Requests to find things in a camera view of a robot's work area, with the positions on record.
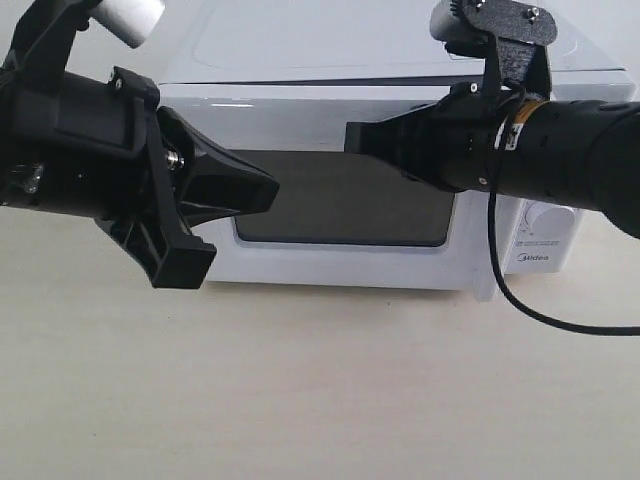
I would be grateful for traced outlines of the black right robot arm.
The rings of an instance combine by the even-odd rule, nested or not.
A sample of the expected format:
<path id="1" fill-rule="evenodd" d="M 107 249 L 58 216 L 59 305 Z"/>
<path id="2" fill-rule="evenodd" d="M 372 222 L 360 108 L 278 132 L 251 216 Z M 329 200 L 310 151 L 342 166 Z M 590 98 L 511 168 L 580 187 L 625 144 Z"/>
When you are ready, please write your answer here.
<path id="1" fill-rule="evenodd" d="M 639 105 L 545 101 L 468 83 L 440 101 L 379 121 L 351 121 L 344 150 L 411 180 L 459 193 L 501 195 L 602 213 L 639 235 Z"/>

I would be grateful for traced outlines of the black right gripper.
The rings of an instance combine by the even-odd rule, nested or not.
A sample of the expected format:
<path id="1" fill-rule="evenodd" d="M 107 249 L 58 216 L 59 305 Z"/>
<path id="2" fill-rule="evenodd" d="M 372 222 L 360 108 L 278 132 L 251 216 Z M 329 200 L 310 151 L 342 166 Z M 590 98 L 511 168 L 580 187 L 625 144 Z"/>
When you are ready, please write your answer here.
<path id="1" fill-rule="evenodd" d="M 368 155 L 405 179 L 444 191 L 487 190 L 498 170 L 499 130 L 514 122 L 524 100 L 519 84 L 486 94 L 476 83 L 457 83 L 431 106 L 349 121 L 344 152 Z M 394 153 L 408 143 L 409 150 Z"/>

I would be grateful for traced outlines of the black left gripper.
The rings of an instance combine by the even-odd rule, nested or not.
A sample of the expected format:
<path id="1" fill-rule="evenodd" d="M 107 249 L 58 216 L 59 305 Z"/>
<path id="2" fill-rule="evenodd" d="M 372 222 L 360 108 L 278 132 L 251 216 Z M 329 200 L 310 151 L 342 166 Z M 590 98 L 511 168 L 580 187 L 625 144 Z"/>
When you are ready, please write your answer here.
<path id="1" fill-rule="evenodd" d="M 122 68 L 108 83 L 66 73 L 52 92 L 2 69 L 1 204 L 95 218 L 153 288 L 197 290 L 216 248 L 188 226 L 264 213 L 280 184 L 159 101 Z M 172 179 L 163 140 L 184 159 Z"/>

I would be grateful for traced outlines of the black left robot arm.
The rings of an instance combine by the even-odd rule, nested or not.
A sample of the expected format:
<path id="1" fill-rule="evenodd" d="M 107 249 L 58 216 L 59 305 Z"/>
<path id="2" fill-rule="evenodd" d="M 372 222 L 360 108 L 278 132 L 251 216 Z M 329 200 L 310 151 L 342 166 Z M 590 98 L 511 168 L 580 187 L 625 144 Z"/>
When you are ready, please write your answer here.
<path id="1" fill-rule="evenodd" d="M 152 286 L 191 290 L 216 255 L 194 227 L 266 212 L 278 182 L 164 106 L 150 78 L 116 67 L 102 83 L 67 70 L 92 22 L 137 47 L 163 11 L 160 1 L 29 6 L 1 66 L 1 202 L 90 218 Z"/>

